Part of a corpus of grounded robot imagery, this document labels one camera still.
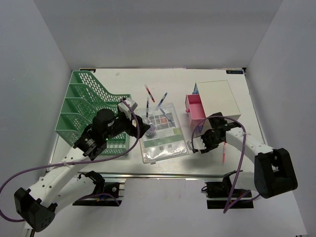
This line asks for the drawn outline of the pink drawer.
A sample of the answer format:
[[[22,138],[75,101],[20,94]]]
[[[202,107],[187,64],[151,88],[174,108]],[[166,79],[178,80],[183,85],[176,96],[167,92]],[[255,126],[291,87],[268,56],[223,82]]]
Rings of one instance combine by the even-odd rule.
[[[206,118],[199,94],[186,95],[185,107],[189,126],[196,126]]]

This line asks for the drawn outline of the pink red pen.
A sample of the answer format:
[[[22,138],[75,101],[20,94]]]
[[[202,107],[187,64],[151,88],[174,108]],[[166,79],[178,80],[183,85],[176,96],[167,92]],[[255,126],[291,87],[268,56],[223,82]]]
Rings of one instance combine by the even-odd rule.
[[[224,164],[226,160],[226,143],[223,144],[223,156],[222,156],[222,163]]]

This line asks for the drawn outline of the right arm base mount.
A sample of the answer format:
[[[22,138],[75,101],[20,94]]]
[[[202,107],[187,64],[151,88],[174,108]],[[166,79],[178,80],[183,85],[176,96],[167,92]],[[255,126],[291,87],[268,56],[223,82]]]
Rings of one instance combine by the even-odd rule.
[[[235,173],[236,171],[232,171],[225,174],[222,181],[209,181],[205,183],[201,192],[206,194],[207,209],[224,209],[230,192],[229,188],[231,187],[229,176]],[[233,205],[231,209],[254,208],[251,192],[247,193],[247,190],[243,189],[235,189],[233,191],[230,203],[243,194],[246,195]]]

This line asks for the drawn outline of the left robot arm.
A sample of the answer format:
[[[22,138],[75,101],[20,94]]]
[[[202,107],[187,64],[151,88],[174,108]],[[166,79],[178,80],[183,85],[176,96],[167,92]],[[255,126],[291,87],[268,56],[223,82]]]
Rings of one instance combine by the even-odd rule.
[[[70,186],[67,183],[107,148],[109,139],[124,132],[139,139],[149,128],[126,106],[117,115],[110,109],[99,110],[62,162],[29,188],[14,193],[17,213],[35,232],[41,232],[64,207],[86,196],[101,196],[105,181],[95,171],[85,173]]]

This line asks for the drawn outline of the red pen with cap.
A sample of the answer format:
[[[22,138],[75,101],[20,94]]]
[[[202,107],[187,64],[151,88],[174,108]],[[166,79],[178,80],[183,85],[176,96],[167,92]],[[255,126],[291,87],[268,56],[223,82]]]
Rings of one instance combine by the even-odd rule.
[[[148,93],[150,99],[151,99],[153,102],[155,102],[155,99],[154,99],[152,93],[150,92],[148,86],[145,84],[144,87],[145,87],[145,89],[146,89],[146,91],[147,91],[147,93]]]

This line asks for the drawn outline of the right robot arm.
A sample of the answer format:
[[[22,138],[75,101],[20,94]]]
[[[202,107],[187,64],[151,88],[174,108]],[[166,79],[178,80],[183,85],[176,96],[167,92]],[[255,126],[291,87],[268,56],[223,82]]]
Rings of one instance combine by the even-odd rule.
[[[288,150],[263,144],[246,132],[236,119],[221,113],[207,117],[211,128],[192,137],[194,152],[208,153],[226,143],[241,152],[254,165],[253,171],[243,171],[242,161],[237,170],[224,175],[223,192],[236,196],[241,189],[256,191],[263,198],[271,198],[298,188],[298,181]]]

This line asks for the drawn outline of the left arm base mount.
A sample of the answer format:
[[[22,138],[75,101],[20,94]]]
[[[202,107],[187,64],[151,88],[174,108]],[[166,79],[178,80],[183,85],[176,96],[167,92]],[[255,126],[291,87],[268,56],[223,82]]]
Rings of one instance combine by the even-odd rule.
[[[73,206],[120,206],[124,196],[123,181],[111,182],[104,180],[97,185],[92,195],[93,197],[81,198],[73,203]]]

